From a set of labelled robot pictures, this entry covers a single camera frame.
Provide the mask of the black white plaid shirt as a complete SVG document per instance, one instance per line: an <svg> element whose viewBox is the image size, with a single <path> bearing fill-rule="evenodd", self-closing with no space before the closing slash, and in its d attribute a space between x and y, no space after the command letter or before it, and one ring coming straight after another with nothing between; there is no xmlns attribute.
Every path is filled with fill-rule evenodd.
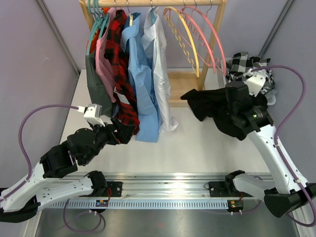
<svg viewBox="0 0 316 237"><path fill-rule="evenodd" d="M250 76L247 72L250 69L266 67L269 65L271 59L263 59L259 56L249 56L248 52L239 52L232 56L232 58L226 62L227 74L225 76L226 82L232 81L245 81ZM275 81L271 69L262 69L258 73L264 75L265 84L261 89L262 94L267 94L274 90Z"/></svg>

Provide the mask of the pink hanger of plaid shirt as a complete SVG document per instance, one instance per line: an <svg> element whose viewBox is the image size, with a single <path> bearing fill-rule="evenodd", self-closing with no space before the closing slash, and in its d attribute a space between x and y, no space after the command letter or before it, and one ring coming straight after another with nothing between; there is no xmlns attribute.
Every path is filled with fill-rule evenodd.
<svg viewBox="0 0 316 237"><path fill-rule="evenodd" d="M213 72L215 73L216 69L218 68L219 59L214 56L213 46L210 46L209 43L207 42L204 31L200 28L200 26L197 24L197 22L193 18L193 13L194 12L198 13L200 17L204 19L208 28L211 30L211 37L214 37L214 40L215 40L214 42L218 44L222 59L224 59L225 54L221 45L221 41L218 37L217 30L208 19L207 14L204 14L199 9L191 7L191 6L188 8L192 9L192 13L190 14L187 13L184 7L181 10L179 10L179 12L183 15L184 20L188 26L188 29L191 32L191 35L195 36L197 38L197 41L205 48L207 58L203 59L202 56L200 56L198 52L197 52L197 56L203 60L205 66L207 66L208 68L212 68Z"/></svg>

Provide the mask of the pink hanger of grey shirt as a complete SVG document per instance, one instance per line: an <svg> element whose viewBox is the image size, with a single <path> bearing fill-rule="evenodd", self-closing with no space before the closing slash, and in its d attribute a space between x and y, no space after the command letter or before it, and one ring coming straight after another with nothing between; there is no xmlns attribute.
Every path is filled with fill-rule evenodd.
<svg viewBox="0 0 316 237"><path fill-rule="evenodd" d="M188 8L188 7L185 7L185 11L187 13L192 13L192 9ZM226 56L224 57L224 59L222 59L222 56L221 56L221 53L220 53L220 50L219 50L219 47L218 47L218 44L216 42L214 42L214 37L211 37L211 30L208 28L207 24L205 23L204 19L200 17L200 15L196 12L193 13L193 18L194 20L197 22L197 24L200 26L200 28L204 31L204 34L206 36L206 39L207 39L207 42L209 43L210 46L213 46L213 52L214 52L214 56L216 58L219 59L219 64L218 64L218 68L216 69L216 71L218 69L220 69L223 73L226 72L226 66L223 66L221 67L220 66L220 62L221 61L226 61ZM218 34L218 30L219 30L219 27L220 25L219 24L215 24L214 22L212 23L215 27L215 29L217 30L217 34ZM197 38L195 36L192 36L194 38L194 42L195 42L195 46L196 46L196 50L197 52L200 54L200 56L202 56L203 59L207 58L206 56L206 52L205 52L205 48L197 41Z"/></svg>

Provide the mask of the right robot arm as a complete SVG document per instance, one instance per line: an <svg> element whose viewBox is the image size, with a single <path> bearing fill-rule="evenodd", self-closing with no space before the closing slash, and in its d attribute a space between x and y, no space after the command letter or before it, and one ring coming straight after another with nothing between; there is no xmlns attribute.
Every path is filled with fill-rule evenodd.
<svg viewBox="0 0 316 237"><path fill-rule="evenodd" d="M258 198L275 217L282 217L313 200L316 185L301 174L275 138L276 127L266 107L255 105L254 93L242 81L228 83L225 92L230 120L255 145L273 178L272 182L265 182L237 170L225 177L225 192L231 196L243 192Z"/></svg>

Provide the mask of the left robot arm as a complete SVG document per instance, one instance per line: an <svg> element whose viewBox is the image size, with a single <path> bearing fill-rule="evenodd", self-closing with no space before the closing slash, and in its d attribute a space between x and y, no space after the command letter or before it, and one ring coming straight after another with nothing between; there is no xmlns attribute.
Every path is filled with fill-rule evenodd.
<svg viewBox="0 0 316 237"><path fill-rule="evenodd" d="M134 131L135 126L124 125L112 118L110 124L91 125L69 135L66 141L52 147L40 158L30 179L20 182L19 190L13 194L12 188L1 190L1 222L24 222L60 201L109 194L105 176L96 170L59 187L52 188L49 184L76 172L79 166L88 165L106 145L127 144Z"/></svg>

